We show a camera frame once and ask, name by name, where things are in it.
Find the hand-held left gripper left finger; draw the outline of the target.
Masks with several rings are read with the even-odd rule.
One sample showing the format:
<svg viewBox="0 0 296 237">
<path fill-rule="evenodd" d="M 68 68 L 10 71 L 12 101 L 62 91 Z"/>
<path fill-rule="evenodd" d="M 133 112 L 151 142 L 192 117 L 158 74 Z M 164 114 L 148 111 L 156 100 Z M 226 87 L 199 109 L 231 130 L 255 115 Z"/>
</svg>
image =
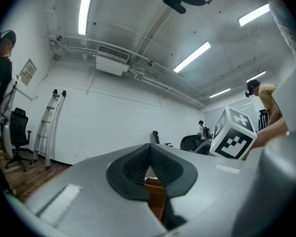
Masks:
<svg viewBox="0 0 296 237">
<path fill-rule="evenodd" d="M 25 206 L 36 216 L 67 185 L 80 189 L 53 228 L 70 237 L 160 237 L 166 228 L 145 201 L 124 199 L 108 183 L 106 170 L 116 159 L 140 148 L 120 149 L 82 160 L 38 188 Z"/>
</svg>

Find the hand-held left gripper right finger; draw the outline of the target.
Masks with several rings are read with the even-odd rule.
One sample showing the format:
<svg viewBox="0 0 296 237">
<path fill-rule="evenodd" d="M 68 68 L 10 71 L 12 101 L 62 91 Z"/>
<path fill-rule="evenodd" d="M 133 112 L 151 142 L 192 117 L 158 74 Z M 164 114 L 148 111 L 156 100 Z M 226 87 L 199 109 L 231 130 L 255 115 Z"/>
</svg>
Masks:
<svg viewBox="0 0 296 237">
<path fill-rule="evenodd" d="M 153 144 L 151 167 L 164 189 L 164 237 L 233 237 L 237 207 L 226 194 L 243 162 Z"/>
</svg>

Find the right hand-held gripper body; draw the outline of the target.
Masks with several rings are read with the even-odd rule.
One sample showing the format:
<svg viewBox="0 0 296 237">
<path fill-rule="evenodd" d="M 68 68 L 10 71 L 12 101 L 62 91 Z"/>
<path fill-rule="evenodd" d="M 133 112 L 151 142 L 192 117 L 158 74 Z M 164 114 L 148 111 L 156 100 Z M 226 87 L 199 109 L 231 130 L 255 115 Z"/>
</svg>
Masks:
<svg viewBox="0 0 296 237">
<path fill-rule="evenodd" d="M 226 106 L 214 125 L 209 154 L 243 159 L 256 139 L 257 134 L 250 117 Z"/>
</svg>

